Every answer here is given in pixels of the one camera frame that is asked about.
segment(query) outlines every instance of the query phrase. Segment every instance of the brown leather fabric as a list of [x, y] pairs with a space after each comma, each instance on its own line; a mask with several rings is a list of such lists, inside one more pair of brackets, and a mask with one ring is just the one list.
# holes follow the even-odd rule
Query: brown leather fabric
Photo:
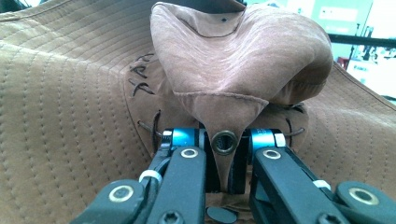
[[[159, 132], [197, 127], [179, 110], [155, 55], [145, 62], [148, 78], [130, 71], [153, 52], [154, 3], [51, 0], [0, 14], [0, 223], [67, 223], [104, 185], [137, 178], [152, 152], [150, 134], [137, 122], [151, 124], [159, 109]], [[139, 89], [132, 97], [129, 78], [155, 94]], [[304, 103], [268, 105], [251, 125], [287, 133], [289, 119], [293, 130], [305, 127], [292, 142], [316, 174], [333, 186], [364, 181], [396, 198], [396, 107], [338, 65]], [[247, 195], [207, 200], [253, 222]]]
[[[239, 141], [268, 103], [317, 95], [332, 66], [330, 40], [315, 22], [261, 4], [206, 14], [158, 3], [151, 35], [176, 98], [209, 139], [225, 130]], [[214, 155], [226, 190], [234, 152]]]

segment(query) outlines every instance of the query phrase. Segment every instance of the brown suede hat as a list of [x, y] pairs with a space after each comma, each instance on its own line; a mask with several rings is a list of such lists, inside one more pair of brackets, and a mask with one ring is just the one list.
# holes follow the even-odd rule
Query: brown suede hat
[[[362, 86], [339, 65], [326, 61], [326, 57], [331, 57], [327, 51], [329, 42], [320, 28], [294, 14], [262, 6], [244, 8], [235, 1], [169, 2], [183, 7], [155, 5], [156, 1], [51, 0], [39, 7], [0, 14], [0, 223], [69, 222], [103, 186], [118, 179], [137, 179], [147, 169], [161, 139], [156, 132], [173, 127], [198, 128], [199, 121], [213, 130], [212, 135], [218, 130], [231, 130], [238, 135], [242, 126], [278, 128], [288, 136], [288, 144], [298, 156], [332, 186], [357, 180], [396, 198], [396, 107]], [[208, 14], [204, 13], [221, 13], [208, 18], [220, 19], [221, 27], [233, 27], [234, 22], [236, 29], [224, 37], [206, 38], [191, 28], [201, 27], [201, 19], [186, 29], [187, 21], [198, 17], [188, 17], [185, 12], [205, 17]], [[251, 36], [256, 39], [246, 35], [247, 41], [232, 37], [244, 34], [238, 33], [241, 29], [253, 29], [254, 25], [243, 24], [262, 19], [262, 13], [285, 13], [294, 18], [293, 24], [299, 24], [279, 27], [274, 22], [267, 23], [271, 18], [254, 22], [291, 31], [289, 43], [277, 37], [267, 39], [273, 43], [268, 47], [276, 49], [272, 54], [248, 45], [264, 40], [266, 35]], [[171, 18], [186, 21], [158, 26], [161, 20]], [[299, 20], [311, 25], [305, 27], [306, 22], [300, 24]], [[212, 62], [208, 60], [214, 57], [212, 53], [194, 57], [199, 50], [210, 50], [207, 46], [183, 49], [175, 55], [172, 48], [161, 44], [172, 36], [155, 35], [171, 29], [172, 24], [177, 29], [183, 27], [180, 32], [185, 32], [182, 34], [187, 38], [195, 36], [196, 45], [215, 46], [220, 44], [215, 40], [218, 39], [225, 46], [223, 40], [230, 38], [228, 47], [217, 49], [217, 53], [228, 52], [229, 56], [217, 56]], [[294, 28], [300, 25], [313, 32], [296, 35]], [[227, 34], [206, 28], [199, 34]], [[261, 33], [260, 29], [252, 31]], [[304, 42], [313, 34], [314, 40]], [[189, 44], [180, 38], [181, 47]], [[292, 50], [288, 57], [279, 54], [291, 49], [296, 51]], [[178, 55], [183, 57], [174, 61]], [[277, 61], [280, 55], [285, 58]], [[310, 59], [328, 67], [313, 76], [317, 67], [310, 67]], [[195, 71], [201, 67], [199, 63], [212, 67]], [[180, 67], [190, 70], [177, 70]], [[212, 73], [220, 81], [227, 77], [223, 82], [227, 85], [197, 84], [192, 71], [196, 76]], [[275, 73], [282, 76], [271, 81], [263, 79], [264, 75]], [[181, 75], [188, 80], [183, 82]], [[296, 88], [292, 83], [298, 82], [303, 82], [304, 87], [288, 89]], [[193, 83], [199, 87], [194, 91], [189, 86]], [[320, 87], [303, 94], [302, 90], [309, 89], [308, 84]], [[208, 120], [212, 117], [207, 119], [204, 112], [193, 107], [193, 102], [216, 115], [208, 106], [213, 104], [209, 99], [216, 97], [196, 100], [192, 93], [197, 91], [218, 93], [221, 97], [230, 93], [230, 98], [249, 95], [255, 105], [233, 102], [237, 105], [235, 111], [243, 106], [255, 106], [256, 110], [241, 123], [231, 120], [237, 128], [224, 124], [223, 117], [218, 122], [221, 127], [211, 127], [214, 123]], [[189, 99], [183, 100], [182, 94]], [[229, 105], [212, 106], [219, 111]], [[254, 223], [247, 199], [247, 195], [219, 193], [207, 195], [206, 203], [238, 211], [241, 223]]]

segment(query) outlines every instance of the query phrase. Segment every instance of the quilted brim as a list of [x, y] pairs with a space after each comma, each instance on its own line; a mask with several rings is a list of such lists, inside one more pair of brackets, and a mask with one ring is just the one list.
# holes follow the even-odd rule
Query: quilted brim
[[[0, 223], [68, 223], [103, 186], [147, 168], [150, 143], [124, 78], [152, 50], [154, 3], [51, 0], [0, 15]], [[305, 104], [299, 156], [314, 172], [396, 198], [396, 107], [338, 65]], [[247, 208], [246, 198], [221, 196], [209, 199]]]

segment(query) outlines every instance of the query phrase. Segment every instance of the white band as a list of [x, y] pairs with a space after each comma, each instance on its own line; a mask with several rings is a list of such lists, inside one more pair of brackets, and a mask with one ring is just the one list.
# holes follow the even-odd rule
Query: white band
[[314, 185], [317, 186], [318, 189], [326, 188], [328, 190], [332, 190], [332, 187], [330, 186], [330, 184], [328, 184], [324, 180], [315, 180], [315, 181], [312, 181], [312, 183], [314, 183]]
[[163, 177], [157, 171], [154, 171], [154, 170], [143, 171], [143, 173], [139, 176], [139, 182], [142, 182], [143, 178], [148, 177], [148, 176], [156, 178], [160, 185], [163, 182]]

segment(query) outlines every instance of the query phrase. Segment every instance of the white cable tie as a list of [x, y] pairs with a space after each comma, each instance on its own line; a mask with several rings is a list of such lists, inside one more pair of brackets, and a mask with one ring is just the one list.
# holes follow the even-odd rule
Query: white cable tie
[[328, 184], [325, 180], [315, 180], [312, 181], [312, 183], [314, 183], [314, 185], [317, 186], [318, 189], [326, 188], [328, 190], [332, 190], [330, 184]]
[[145, 177], [154, 177], [154, 178], [156, 178], [160, 185], [163, 182], [163, 177], [155, 170], [145, 170], [145, 171], [143, 171], [143, 173], [139, 176], [139, 182], [142, 182], [142, 180]]

